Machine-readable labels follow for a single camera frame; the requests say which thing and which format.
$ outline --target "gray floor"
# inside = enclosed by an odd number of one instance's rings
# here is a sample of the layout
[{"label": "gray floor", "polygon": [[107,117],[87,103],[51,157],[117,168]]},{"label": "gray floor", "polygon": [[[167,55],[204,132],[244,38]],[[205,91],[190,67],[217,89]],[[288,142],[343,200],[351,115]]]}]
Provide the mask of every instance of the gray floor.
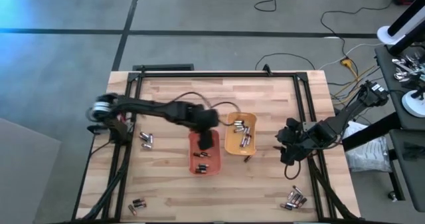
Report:
[{"label": "gray floor", "polygon": [[[322,12],[384,7],[390,0],[277,0],[275,13],[261,13],[261,0],[139,0],[132,29],[207,31],[328,32]],[[131,0],[0,0],[0,28],[123,29]],[[390,24],[405,7],[328,14],[325,22],[337,32],[374,33]],[[62,142],[44,193],[37,223],[70,219],[86,164],[91,135],[84,112],[105,91],[120,35],[37,35],[0,33],[0,118]],[[347,39],[346,51],[374,39]],[[286,52],[315,65],[342,56],[341,41],[322,38],[130,36],[120,70],[135,64],[193,63],[197,70],[253,70],[261,56]],[[350,57],[363,71],[375,63],[373,47]],[[311,69],[304,60],[273,56],[263,60],[273,69]],[[325,68],[329,82],[347,82],[352,75],[339,64]],[[381,77],[380,72],[371,78]],[[331,86],[331,92],[338,87]],[[393,111],[387,104],[365,117],[377,121]],[[411,202],[391,203],[386,173],[353,173],[362,216],[374,221],[420,223]]]}]

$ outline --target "black metal frame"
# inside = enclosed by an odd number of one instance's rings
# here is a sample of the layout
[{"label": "black metal frame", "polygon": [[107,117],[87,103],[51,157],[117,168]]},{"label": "black metal frame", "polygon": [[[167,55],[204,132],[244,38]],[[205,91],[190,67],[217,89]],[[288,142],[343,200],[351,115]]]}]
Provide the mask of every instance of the black metal frame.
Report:
[{"label": "black metal frame", "polygon": [[[304,113],[304,108],[303,108],[303,101],[302,101],[302,97],[301,97],[301,90],[299,87],[299,82],[302,81],[304,88],[305,88],[305,95],[307,98],[307,105],[309,108],[309,113],[310,113],[310,118],[311,121],[316,121],[316,117],[315,117],[315,110],[314,110],[314,106],[313,106],[313,98],[311,96],[311,92],[310,92],[310,88],[309,88],[309,82],[308,82],[308,77],[307,77],[307,73],[306,72],[272,72],[270,70],[270,68],[268,67],[268,65],[265,65],[263,68],[263,71],[265,72],[196,72],[196,71],[189,71],[189,72],[164,72],[164,73],[154,73],[154,72],[145,72],[144,70],[142,72],[129,72],[128,74],[128,79],[127,79],[127,86],[126,86],[126,95],[130,94],[131,91],[131,84],[133,81],[137,80],[137,86],[136,86],[136,98],[139,98],[139,94],[141,91],[141,83],[143,78],[157,78],[157,77],[169,77],[169,78],[181,78],[181,77],[201,77],[201,78],[205,78],[205,77],[287,77],[287,78],[292,78],[294,81],[294,88],[295,88],[295,92],[296,92],[296,99],[297,99],[297,106],[298,106],[298,111],[299,111],[299,117],[301,119],[302,122],[305,122],[305,113]],[[133,114],[131,117],[131,121],[135,122],[135,115]],[[111,164],[111,171],[110,171],[110,178],[108,180],[108,183],[111,182],[112,178],[114,177],[114,171],[116,170],[116,166],[118,163],[118,157],[119,157],[119,152],[120,152],[120,146],[117,147],[115,146],[114,148],[114,155],[112,157],[112,164]],[[129,160],[130,157],[130,153],[131,153],[131,143],[129,145],[126,146],[126,152],[124,154],[124,160]],[[329,176],[327,174],[327,168],[326,168],[326,164],[325,164],[325,157],[323,155],[323,152],[320,151],[319,154],[319,167],[321,170],[321,173],[323,174],[324,178],[326,179],[326,181],[329,182]],[[87,172],[87,168],[88,168],[88,164],[90,162],[90,156],[88,158],[87,164],[86,164],[86,170],[84,172],[84,178],[82,180],[81,186],[80,186],[80,192],[78,194],[78,198],[76,200],[76,205],[74,207],[74,213],[72,215],[72,219],[71,221],[75,221],[76,220],[76,212],[78,210],[78,206],[80,204],[80,198],[81,198],[81,194],[82,194],[82,188],[84,187],[84,179],[86,176],[86,172]],[[314,200],[315,200],[315,208],[316,208],[316,212],[317,212],[317,218],[323,219],[323,207],[321,206],[321,200],[320,200],[320,192],[319,192],[319,188],[317,185],[317,180],[315,178],[315,176],[311,173],[311,162],[309,163],[309,170],[310,170],[310,178],[311,178],[311,184],[313,187],[313,196],[314,196]],[[124,191],[126,188],[126,178],[127,174],[125,174],[123,176],[123,179],[120,182],[120,187],[119,187],[119,191],[118,191],[118,198],[117,198],[117,205],[116,205],[116,212],[114,214],[113,218],[109,218],[109,206],[110,206],[110,201],[108,200],[107,205],[105,205],[104,211],[102,213],[102,218],[101,219],[97,219],[97,220],[91,220],[93,222],[96,221],[103,221],[104,223],[117,223],[120,222],[120,218],[121,218],[121,210],[122,210],[122,205],[123,205],[123,200],[124,200]],[[328,202],[328,206],[329,206],[329,215],[330,218],[335,219],[336,218],[336,212],[335,212],[335,207],[332,204],[328,194],[326,194],[326,198],[327,198],[327,202]]]}]

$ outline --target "wooden tabletop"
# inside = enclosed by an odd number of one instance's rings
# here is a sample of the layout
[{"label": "wooden tabletop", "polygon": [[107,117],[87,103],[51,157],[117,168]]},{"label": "wooden tabletop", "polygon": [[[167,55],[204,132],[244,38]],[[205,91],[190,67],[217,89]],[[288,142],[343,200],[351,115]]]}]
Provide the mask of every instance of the wooden tabletop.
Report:
[{"label": "wooden tabletop", "polygon": [[[333,116],[324,72],[307,73],[317,119]],[[127,75],[128,72],[112,72],[106,92],[124,94]],[[301,90],[304,109],[308,112],[302,84]],[[188,91],[200,92],[212,104],[231,101],[239,105],[241,111],[255,113],[258,118],[255,156],[244,163],[243,156],[226,153],[225,127],[220,125],[215,130],[220,134],[221,172],[212,176],[194,176],[189,173],[188,129],[161,118],[138,115],[121,221],[316,221],[307,162],[301,162],[298,178],[288,180],[284,177],[280,153],[272,147],[280,145],[274,136],[285,126],[286,119],[299,120],[292,78],[144,78],[140,97],[166,102]],[[202,102],[192,95],[182,100]],[[222,120],[229,112],[235,111],[232,106],[226,105],[218,106],[217,110]],[[137,136],[140,131],[154,135],[151,151],[141,148]],[[107,134],[97,136],[93,148],[107,141]],[[77,217],[84,216],[104,192],[113,149],[111,144],[92,156]],[[332,188],[350,211],[359,216],[343,148],[326,150],[325,159]],[[297,165],[289,167],[288,175],[295,174],[297,168]],[[298,186],[308,201],[301,209],[288,211],[280,208],[279,204],[286,202],[292,185]],[[133,199],[142,197],[147,208],[138,209],[137,216],[133,216],[127,206]],[[110,215],[114,214],[115,198],[116,193]],[[321,200],[327,214],[322,189]]]}]

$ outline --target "black cable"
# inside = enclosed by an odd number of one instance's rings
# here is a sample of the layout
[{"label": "black cable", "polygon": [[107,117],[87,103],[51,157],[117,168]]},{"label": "black cable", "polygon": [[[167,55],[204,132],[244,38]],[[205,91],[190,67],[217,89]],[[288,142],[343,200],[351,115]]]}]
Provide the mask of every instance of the black cable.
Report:
[{"label": "black cable", "polygon": [[[263,3],[269,3],[269,2],[273,2],[273,4],[274,4],[274,8],[273,8],[273,9],[260,9],[260,8],[257,8],[257,5],[259,5],[259,4],[263,4]],[[263,11],[263,12],[274,12],[274,11],[276,11],[276,9],[278,8],[278,6],[277,6],[277,4],[276,4],[276,0],[265,0],[265,1],[257,2],[257,3],[254,5],[254,8],[255,8],[257,11]]]},{"label": "black cable", "polygon": [[261,57],[261,59],[255,64],[255,68],[254,68],[254,70],[257,70],[257,67],[258,67],[258,65],[260,64],[260,62],[261,62],[261,60],[263,60],[263,58],[266,58],[266,57],[269,57],[269,56],[273,56],[273,55],[290,55],[290,56],[294,56],[294,57],[298,57],[298,58],[302,58],[303,60],[306,60],[310,65],[311,65],[311,67],[313,68],[313,70],[316,70],[316,68],[314,67],[314,65],[313,65],[313,63],[310,61],[310,60],[308,60],[308,58],[304,58],[304,57],[302,57],[302,56],[299,56],[299,55],[294,55],[294,54],[291,54],[291,53],[273,53],[273,54],[269,54],[269,55],[264,55],[263,57]]},{"label": "black cable", "polygon": [[[218,105],[221,105],[221,104],[230,104],[230,105],[233,105],[233,106],[236,108],[236,111],[237,111],[238,113],[240,113],[240,108],[239,108],[239,106],[237,106],[235,103],[233,103],[233,102],[229,102],[229,101],[224,101],[224,102],[216,103],[216,104],[212,105],[212,106],[211,106],[211,108],[217,107]],[[233,125],[233,123],[231,123],[231,124],[227,124],[227,123],[225,123],[225,122],[221,121],[220,119],[218,119],[218,121],[219,121],[221,124],[223,124],[224,126],[231,126],[231,125]]]},{"label": "black cable", "polygon": [[402,91],[402,90],[388,90],[389,92],[401,92],[401,93],[403,93],[403,95],[405,95],[406,94],[406,92],[405,91]]},{"label": "black cable", "polygon": [[354,65],[354,67],[356,68],[356,74],[357,74],[357,75],[359,75],[359,68],[357,67],[356,63],[355,63],[352,59],[350,59],[350,58],[348,57],[347,53],[345,53],[345,50],[344,50],[344,48],[345,48],[345,39],[344,39],[343,37],[340,37],[339,35],[337,35],[337,33],[335,33],[335,31],[333,31],[333,29],[331,29],[330,27],[328,27],[327,25],[325,25],[325,23],[323,22],[323,18],[324,18],[324,16],[325,16],[326,14],[328,14],[328,13],[342,13],[342,14],[348,14],[348,15],[355,15],[355,14],[357,14],[358,12],[360,12],[360,11],[361,11],[361,10],[363,10],[363,9],[370,10],[370,11],[382,11],[382,10],[385,10],[385,9],[387,9],[388,7],[390,7],[391,3],[392,3],[392,1],[391,1],[391,2],[390,2],[387,6],[386,6],[386,7],[383,7],[383,8],[368,8],[368,7],[361,7],[360,9],[358,9],[358,10],[357,10],[357,11],[355,11],[355,12],[349,12],[349,11],[325,11],[325,12],[323,12],[323,14],[321,14],[320,23],[321,23],[321,24],[322,24],[322,25],[323,25],[326,29],[328,29],[329,31],[331,31],[333,35],[335,35],[336,37],[338,37],[339,39],[341,39],[341,40],[343,41],[343,46],[341,47],[342,53],[345,55],[345,57],[347,57],[347,59],[349,59],[351,62],[353,62],[353,65]]},{"label": "black cable", "polygon": [[347,85],[349,83],[351,83],[351,82],[346,82],[345,84],[338,84],[338,83],[334,83],[334,82],[328,82],[327,84],[337,85],[337,86],[345,86],[345,85]]},{"label": "black cable", "polygon": [[206,104],[209,108],[211,108],[211,103],[208,101],[208,99],[207,99],[207,98],[205,98],[202,94],[199,94],[198,92],[186,92],[186,93],[184,93],[184,94],[180,94],[180,95],[178,95],[177,97],[175,97],[174,99],[172,99],[172,101],[166,102],[166,103],[161,104],[161,105],[156,105],[156,106],[154,106],[154,108],[159,108],[159,107],[168,106],[168,105],[172,104],[173,102],[177,101],[178,99],[180,99],[180,98],[182,98],[182,97],[184,97],[184,96],[186,96],[186,95],[189,95],[189,94],[197,95],[198,97],[200,97],[200,98],[204,101],[204,103],[205,103],[205,104]]},{"label": "black cable", "polygon": [[288,164],[285,165],[284,175],[285,175],[286,179],[288,179],[288,180],[294,180],[295,178],[298,177],[300,172],[301,172],[301,162],[300,161],[298,161],[298,171],[293,177],[288,177]]},{"label": "black cable", "polygon": [[102,148],[104,148],[106,145],[110,144],[111,140],[109,140],[106,144],[103,144],[102,146],[100,146],[99,148],[96,148],[91,154],[90,157],[97,151],[101,150]]},{"label": "black cable", "polygon": [[365,77],[363,77],[362,79],[360,79],[359,81],[357,81],[356,83],[354,83],[355,85],[350,89],[350,91],[348,92],[348,94],[341,94],[341,95],[338,95],[338,96],[334,96],[334,95],[332,95],[333,97],[335,97],[336,99],[338,99],[338,98],[340,98],[340,99],[344,99],[344,98],[347,98],[348,96],[350,96],[350,94],[355,90],[355,87],[356,87],[356,85],[358,84],[358,83],[360,83],[361,81],[363,81],[364,79],[366,79],[367,77],[369,77],[370,75],[372,75],[373,73],[375,73],[376,71],[378,71],[380,68],[378,67],[377,69],[375,69],[374,71],[372,71],[370,74],[368,74],[368,75],[366,75]]}]

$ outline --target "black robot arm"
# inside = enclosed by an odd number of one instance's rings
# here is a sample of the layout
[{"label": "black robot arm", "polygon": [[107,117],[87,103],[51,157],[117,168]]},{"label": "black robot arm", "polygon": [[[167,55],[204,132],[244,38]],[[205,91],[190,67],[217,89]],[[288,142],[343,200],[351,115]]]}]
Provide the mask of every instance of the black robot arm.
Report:
[{"label": "black robot arm", "polygon": [[306,158],[313,150],[323,150],[337,141],[338,135],[346,128],[349,120],[366,108],[383,106],[388,101],[388,92],[377,83],[360,86],[357,99],[335,117],[315,122],[300,123],[293,118],[286,120],[286,127],[276,135],[285,147],[280,148],[280,161],[293,165],[295,161]]},{"label": "black robot arm", "polygon": [[[217,111],[205,110],[202,104],[184,101],[161,103],[118,94],[99,96],[93,105],[91,120],[103,123],[110,130],[114,142],[128,142],[131,139],[128,136],[128,127],[117,119],[118,114],[126,112],[162,117],[168,122],[188,127],[200,134],[208,133],[210,128],[218,126]],[[199,145],[205,150],[211,144],[199,142]]]}]

